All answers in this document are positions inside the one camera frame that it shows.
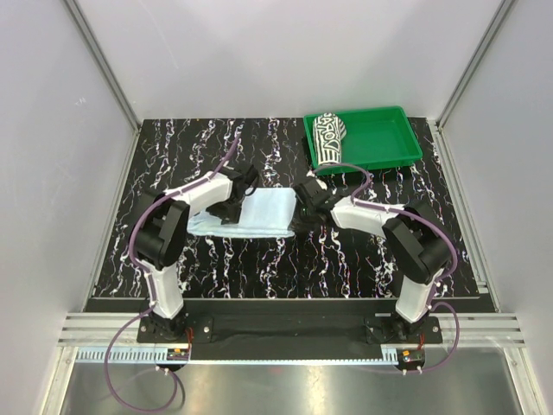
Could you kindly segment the light blue towel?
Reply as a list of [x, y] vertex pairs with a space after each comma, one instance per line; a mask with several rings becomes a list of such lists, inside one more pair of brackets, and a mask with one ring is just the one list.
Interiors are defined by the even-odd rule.
[[207, 211], [188, 222], [188, 233], [229, 239], [278, 239], [294, 235], [290, 229], [296, 208], [292, 188], [258, 188], [247, 196], [236, 224], [224, 224]]

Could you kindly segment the green white striped towel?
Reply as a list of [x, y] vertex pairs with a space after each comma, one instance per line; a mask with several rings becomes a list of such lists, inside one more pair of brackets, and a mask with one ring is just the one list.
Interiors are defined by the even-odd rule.
[[314, 120], [312, 132], [317, 164], [340, 163], [346, 136], [344, 122], [334, 113], [323, 113]]

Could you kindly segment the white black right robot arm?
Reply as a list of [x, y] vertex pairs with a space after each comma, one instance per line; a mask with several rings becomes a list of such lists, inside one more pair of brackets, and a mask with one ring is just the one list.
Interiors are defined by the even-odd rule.
[[329, 189], [313, 176], [293, 190], [295, 232], [311, 226], [334, 227], [385, 240], [403, 273], [392, 332], [401, 342], [413, 342], [423, 332], [422, 319], [430, 310], [436, 285], [458, 265], [454, 244], [433, 209], [421, 200], [405, 205], [362, 201]]

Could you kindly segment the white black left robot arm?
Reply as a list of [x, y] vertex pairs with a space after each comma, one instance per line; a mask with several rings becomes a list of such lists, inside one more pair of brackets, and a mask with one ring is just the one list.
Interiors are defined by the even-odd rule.
[[178, 342], [187, 322], [176, 262], [182, 254], [189, 220], [205, 211], [224, 225], [236, 224], [245, 198], [252, 195], [259, 173], [251, 164], [222, 167], [165, 193], [145, 193], [129, 238], [131, 262], [143, 271], [149, 290], [149, 312], [160, 317], [156, 332]]

